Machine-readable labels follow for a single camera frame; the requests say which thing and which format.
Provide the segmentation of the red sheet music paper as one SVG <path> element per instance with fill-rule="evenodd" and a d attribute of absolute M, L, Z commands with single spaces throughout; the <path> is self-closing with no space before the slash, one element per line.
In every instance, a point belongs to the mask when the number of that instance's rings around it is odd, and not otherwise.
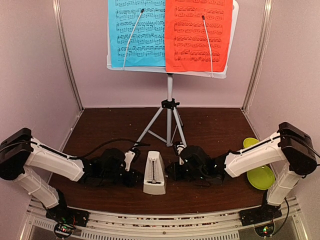
<path fill-rule="evenodd" d="M 231 0 L 167 0 L 166 71 L 223 72 L 227 65 L 233 10 Z"/>

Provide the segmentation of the white perforated music stand desk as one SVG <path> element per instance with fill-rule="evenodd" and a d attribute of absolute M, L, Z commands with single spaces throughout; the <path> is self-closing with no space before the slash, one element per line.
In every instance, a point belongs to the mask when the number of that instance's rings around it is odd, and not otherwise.
<path fill-rule="evenodd" d="M 107 67 L 226 77 L 235 0 L 110 0 Z"/>

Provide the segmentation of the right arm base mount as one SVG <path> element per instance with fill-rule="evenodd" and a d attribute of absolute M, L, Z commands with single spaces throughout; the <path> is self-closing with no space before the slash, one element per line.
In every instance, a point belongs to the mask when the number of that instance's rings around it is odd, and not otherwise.
<path fill-rule="evenodd" d="M 241 210 L 239 212 L 240 221 L 243 227 L 254 226 L 255 233 L 263 238 L 271 237 L 275 232 L 276 218 L 282 216 L 280 210 L 262 211 L 259 207 Z"/>

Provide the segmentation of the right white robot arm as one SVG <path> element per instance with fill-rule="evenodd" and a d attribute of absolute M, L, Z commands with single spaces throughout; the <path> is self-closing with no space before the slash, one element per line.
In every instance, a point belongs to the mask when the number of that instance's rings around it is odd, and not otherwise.
<path fill-rule="evenodd" d="M 207 185 L 222 184 L 226 177 L 237 178 L 264 165 L 283 161 L 285 164 L 275 183 L 266 190 L 262 205 L 256 210 L 259 220 L 268 220 L 280 207 L 300 179 L 313 173 L 320 154 L 313 148 L 311 137 L 288 122 L 264 140 L 238 151 L 210 157 L 200 146 L 174 144 L 179 157 L 166 167 L 174 180 L 201 181 Z"/>

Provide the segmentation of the silver tripod stand legs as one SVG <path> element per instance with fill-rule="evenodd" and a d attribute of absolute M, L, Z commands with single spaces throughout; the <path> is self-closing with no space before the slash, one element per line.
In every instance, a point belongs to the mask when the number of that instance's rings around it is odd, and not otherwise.
<path fill-rule="evenodd" d="M 183 146 L 187 146 L 187 141 L 185 138 L 185 134 L 183 131 L 184 124 L 182 122 L 181 116 L 178 111 L 179 102 L 173 98 L 173 82 L 174 82 L 174 74 L 167 73 L 167 98 L 161 102 L 160 107 L 157 112 L 154 114 L 152 119 L 149 121 L 147 126 L 144 128 L 141 135 L 138 137 L 137 142 L 141 142 L 146 134 L 150 134 L 158 140 L 165 143 L 167 147 L 172 147 L 174 143 L 174 138 L 176 133 L 178 132 L 180 136 L 180 140 Z M 156 122 L 157 118 L 161 115 L 161 113 L 166 110 L 166 130 L 165 130 L 165 138 L 158 135 L 157 133 L 151 130 L 151 127 Z"/>

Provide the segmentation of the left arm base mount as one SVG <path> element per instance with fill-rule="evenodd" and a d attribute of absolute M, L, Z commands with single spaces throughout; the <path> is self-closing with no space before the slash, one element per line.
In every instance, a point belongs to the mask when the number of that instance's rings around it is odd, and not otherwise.
<path fill-rule="evenodd" d="M 90 216 L 88 211 L 69 207 L 65 210 L 46 208 L 45 211 L 45 217 L 56 222 L 53 233 L 59 239 L 70 237 L 77 227 L 86 227 Z"/>

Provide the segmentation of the white metronome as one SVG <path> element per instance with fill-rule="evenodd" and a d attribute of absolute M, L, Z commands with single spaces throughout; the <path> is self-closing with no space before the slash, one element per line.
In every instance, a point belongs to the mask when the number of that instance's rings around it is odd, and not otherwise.
<path fill-rule="evenodd" d="M 167 178 L 165 164 L 159 151 L 149 151 L 147 154 L 143 192 L 148 195 L 165 195 Z"/>

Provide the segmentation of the blue sheet music paper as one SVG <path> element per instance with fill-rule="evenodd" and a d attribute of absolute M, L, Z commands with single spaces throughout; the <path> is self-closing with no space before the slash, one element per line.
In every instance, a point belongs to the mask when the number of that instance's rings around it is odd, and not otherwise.
<path fill-rule="evenodd" d="M 164 0 L 109 0 L 112 68 L 164 67 Z"/>

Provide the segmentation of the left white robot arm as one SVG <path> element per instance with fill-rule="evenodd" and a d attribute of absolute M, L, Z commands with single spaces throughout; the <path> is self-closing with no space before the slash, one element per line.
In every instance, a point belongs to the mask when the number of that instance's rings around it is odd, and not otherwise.
<path fill-rule="evenodd" d="M 55 150 L 32 136 L 29 128 L 22 128 L 0 144 L 0 177 L 13 181 L 37 198 L 46 211 L 61 222 L 72 218 L 64 194 L 48 185 L 33 167 L 63 176 L 73 182 L 101 186 L 105 183 L 122 183 L 134 187 L 143 180 L 143 174 L 131 167 L 140 156 L 141 146 L 136 142 L 127 152 L 107 148 L 100 156 L 89 158 L 73 156 Z"/>

